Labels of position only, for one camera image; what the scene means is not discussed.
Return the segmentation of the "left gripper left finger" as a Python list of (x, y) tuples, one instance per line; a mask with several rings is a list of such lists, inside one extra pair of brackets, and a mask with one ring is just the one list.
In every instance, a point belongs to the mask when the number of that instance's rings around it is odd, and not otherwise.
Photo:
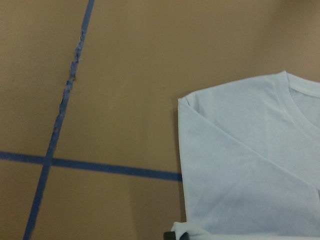
[(176, 240), (176, 233), (174, 231), (166, 231), (163, 233), (164, 240)]

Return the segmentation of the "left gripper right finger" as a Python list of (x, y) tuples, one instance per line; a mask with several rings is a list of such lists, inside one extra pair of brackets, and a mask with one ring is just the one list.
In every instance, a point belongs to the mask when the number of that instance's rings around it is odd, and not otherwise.
[(185, 232), (182, 236), (181, 236), (181, 240), (190, 240), (190, 236), (187, 232)]

